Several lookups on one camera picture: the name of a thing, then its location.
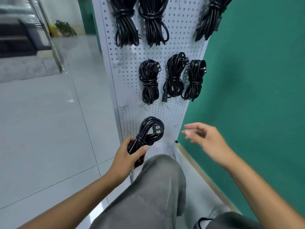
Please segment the right hand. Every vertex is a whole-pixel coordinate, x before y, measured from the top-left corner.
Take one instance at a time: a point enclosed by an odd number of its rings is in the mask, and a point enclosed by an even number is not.
[[[186,130],[183,130],[182,133],[186,135],[185,139],[199,144],[208,156],[223,168],[226,168],[237,156],[216,127],[203,123],[187,124],[184,127]]]

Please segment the black power cord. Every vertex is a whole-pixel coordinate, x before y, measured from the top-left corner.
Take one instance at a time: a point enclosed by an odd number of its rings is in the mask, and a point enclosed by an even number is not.
[[[139,79],[144,85],[142,100],[148,105],[159,98],[157,76],[160,71],[160,64],[152,59],[143,61],[139,67]]]
[[[132,21],[133,9],[137,0],[109,0],[113,16],[116,18],[115,44],[118,47],[139,45],[139,34]]]
[[[205,40],[218,30],[221,15],[227,9],[227,6],[232,0],[207,0],[204,7],[205,15],[203,16],[201,23],[196,29],[195,41],[199,41],[203,36]]]
[[[139,134],[135,136],[135,140],[131,141],[128,145],[127,151],[129,154],[135,153],[140,147],[144,145],[153,145],[154,142],[160,140],[164,133],[164,124],[156,117],[147,117],[140,125]],[[142,155],[136,162],[135,168],[142,165],[144,162],[145,154]]]
[[[203,76],[207,72],[207,64],[204,60],[192,60],[188,67],[188,76],[190,84],[184,89],[184,95],[181,94],[182,99],[192,100],[196,99],[201,92],[201,84]]]
[[[189,59],[185,53],[175,54],[167,61],[168,77],[163,85],[162,102],[167,102],[167,98],[180,96],[183,92],[183,82],[180,78]]]
[[[166,25],[162,22],[162,15],[166,9],[168,0],[139,0],[139,15],[145,19],[146,39],[150,47],[155,43],[157,46],[161,42],[165,43],[169,40],[170,35]],[[162,27],[166,32],[167,38],[164,39]]]

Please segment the white floor tile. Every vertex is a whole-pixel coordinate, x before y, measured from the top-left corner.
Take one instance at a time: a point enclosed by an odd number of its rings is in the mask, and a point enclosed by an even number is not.
[[[95,166],[1,209],[1,228],[15,229],[21,226],[86,187],[99,177],[98,168]],[[104,199],[99,206],[99,212],[107,206],[108,201]],[[88,229],[96,216],[97,213],[92,212],[78,226],[78,229]]]
[[[112,162],[113,162],[113,158],[98,165],[99,171],[102,176],[109,170]],[[109,204],[111,204],[113,200],[115,200],[129,185],[130,185],[130,178],[128,176],[122,184],[120,184],[107,196]]]
[[[188,229],[192,229],[198,219],[208,217],[212,209],[223,202],[180,151],[178,154],[186,178],[186,206],[183,218],[180,218],[179,222],[185,223]]]
[[[0,208],[96,165],[68,74],[0,84]]]
[[[77,37],[67,60],[98,164],[120,146],[103,57],[95,36]]]

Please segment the white pegboard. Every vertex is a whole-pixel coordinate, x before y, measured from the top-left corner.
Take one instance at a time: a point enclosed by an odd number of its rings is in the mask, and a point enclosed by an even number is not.
[[[145,21],[138,14],[139,2],[135,5],[133,22],[142,35],[139,46],[117,47],[114,43],[116,32],[115,18],[108,0],[92,0],[100,36],[105,68],[110,84],[115,116],[122,138],[135,136],[139,126],[147,116],[155,116],[164,123],[164,136],[150,149],[150,155],[172,153],[174,140],[177,138],[188,101],[181,97],[169,98],[161,103],[163,84],[167,75],[167,60],[174,54],[184,52],[189,60],[203,59],[207,42],[204,39],[195,42],[194,32],[201,19],[201,7],[204,0],[169,0],[163,15],[170,39],[166,45],[152,46],[146,42]],[[153,59],[160,63],[162,71],[158,74],[159,99],[151,105],[141,105],[143,85],[139,81],[139,65]],[[186,69],[182,73],[185,85],[188,83]]]

